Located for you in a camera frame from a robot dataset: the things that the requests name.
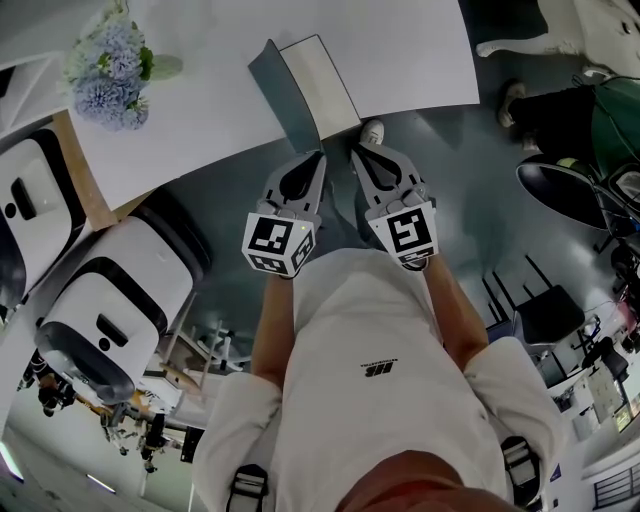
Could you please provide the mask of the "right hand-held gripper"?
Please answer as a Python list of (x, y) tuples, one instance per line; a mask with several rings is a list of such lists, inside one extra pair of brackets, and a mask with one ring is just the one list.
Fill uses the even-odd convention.
[(422, 271), (439, 252), (435, 201), (412, 161), (384, 145), (357, 145), (351, 163), (370, 206), (369, 227), (395, 263)]

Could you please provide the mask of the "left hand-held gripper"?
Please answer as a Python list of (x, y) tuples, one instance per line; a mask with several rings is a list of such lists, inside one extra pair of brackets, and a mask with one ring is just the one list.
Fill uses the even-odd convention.
[(276, 169), (247, 217), (242, 254), (252, 269), (294, 278), (317, 245), (327, 158), (315, 151)]

